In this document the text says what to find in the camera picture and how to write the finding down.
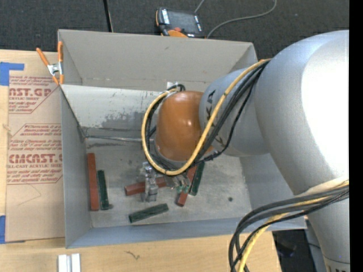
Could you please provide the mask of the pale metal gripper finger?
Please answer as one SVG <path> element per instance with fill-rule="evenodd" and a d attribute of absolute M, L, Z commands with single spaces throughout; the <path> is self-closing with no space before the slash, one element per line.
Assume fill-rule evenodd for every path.
<path fill-rule="evenodd" d="M 157 176 L 153 174 L 150 176 L 150 201 L 156 201 L 158 194 Z"/>
<path fill-rule="evenodd" d="M 141 199 L 143 202 L 148 201 L 149 198 L 151 166 L 145 165 L 144 169 L 145 169 L 145 186 L 144 186 L 144 191 L 141 193 Z"/>

